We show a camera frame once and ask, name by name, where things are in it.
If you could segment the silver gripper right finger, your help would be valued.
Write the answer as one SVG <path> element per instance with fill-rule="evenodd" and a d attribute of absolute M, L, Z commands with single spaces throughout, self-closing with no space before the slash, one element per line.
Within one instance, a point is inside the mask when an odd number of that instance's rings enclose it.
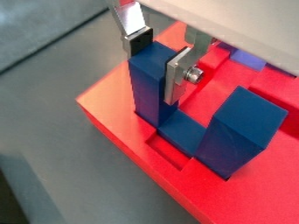
<path fill-rule="evenodd" d="M 185 24 L 173 24 L 162 36 L 177 53 L 165 62 L 162 100 L 173 105 L 181 98 L 186 83 L 202 88 L 221 64 L 216 48 L 220 43 L 212 36 Z"/>

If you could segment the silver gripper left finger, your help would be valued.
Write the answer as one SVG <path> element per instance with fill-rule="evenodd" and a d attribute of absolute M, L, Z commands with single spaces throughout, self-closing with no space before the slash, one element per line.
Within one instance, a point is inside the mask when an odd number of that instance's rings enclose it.
<path fill-rule="evenodd" d="M 130 58 L 153 42 L 153 29 L 145 25 L 140 3 L 136 0 L 105 0 L 121 32 L 122 48 Z"/>

